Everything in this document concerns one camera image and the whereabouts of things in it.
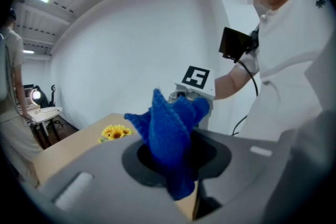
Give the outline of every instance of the wooden table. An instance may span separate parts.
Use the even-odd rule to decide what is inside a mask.
[[[51,128],[56,136],[57,141],[60,141],[58,132],[56,130],[55,124],[53,122],[53,118],[59,115],[62,112],[62,108],[60,106],[51,106],[49,108],[36,108],[27,111],[28,114],[33,118],[33,122],[31,123],[33,126],[33,132],[35,133],[41,147],[45,150],[46,147],[37,131],[37,125],[40,126],[40,130],[42,132],[42,136],[44,137],[48,146],[51,146],[50,140],[48,138],[48,131],[45,125],[46,121],[50,121]]]
[[[111,114],[42,151],[33,159],[35,170],[41,185],[75,158],[99,144],[98,139],[101,138],[101,132],[106,126],[118,124],[131,128],[135,132],[134,135],[139,135],[132,123],[125,120],[123,115]],[[175,202],[189,220],[193,219],[196,196],[197,182],[192,194]]]

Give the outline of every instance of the floor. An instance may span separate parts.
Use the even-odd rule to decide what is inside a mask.
[[[61,124],[55,124],[55,127],[57,129],[57,133],[59,135],[59,138],[62,140],[70,135],[72,135],[73,133],[76,133],[77,130],[75,128],[73,128],[71,125],[69,125],[68,123],[66,123],[64,120],[62,120],[60,117],[55,117],[54,121],[56,120],[60,120],[61,123],[63,124],[63,127],[61,126]],[[54,135],[53,129],[51,128],[51,126],[47,126],[47,130],[48,130],[48,138],[50,140],[51,145],[56,144],[58,141],[56,139],[56,136]],[[42,141],[44,142],[44,145],[47,147],[47,143],[44,141],[44,138],[41,134],[41,131],[38,130],[40,137],[42,139]]]

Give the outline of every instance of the beige pants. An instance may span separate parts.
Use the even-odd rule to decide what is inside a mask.
[[[26,120],[18,116],[0,123],[1,143],[4,153],[22,177],[33,186],[37,186],[38,178],[32,159],[43,149],[36,142]]]

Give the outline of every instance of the man in white t-shirt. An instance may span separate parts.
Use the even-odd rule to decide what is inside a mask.
[[[10,9],[9,16],[0,32],[4,37],[8,49],[8,77],[13,78],[8,85],[7,98],[0,102],[0,141],[9,161],[23,177],[33,186],[38,185],[38,178],[32,159],[43,151],[36,142],[26,119],[33,120],[27,113],[25,92],[22,84],[21,66],[24,62],[24,47],[22,38],[13,31],[16,15]],[[16,106],[17,100],[22,108],[22,116],[19,115]]]
[[[322,111],[305,71],[332,37],[336,16],[330,0],[256,1],[270,10],[260,18],[259,47],[240,60],[253,75],[260,72],[261,89],[237,136],[276,141]],[[235,94],[250,79],[237,64],[216,79],[215,99]]]

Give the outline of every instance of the baseboard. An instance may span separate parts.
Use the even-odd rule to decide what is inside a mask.
[[[74,127],[71,123],[69,123],[68,121],[66,121],[64,118],[62,118],[60,115],[58,115],[63,121],[65,121],[66,122],[66,124],[68,124],[68,125],[70,125],[72,128],[74,128],[75,130],[76,130],[76,132],[78,132],[79,131],[79,129],[78,128],[76,128],[76,127]]]

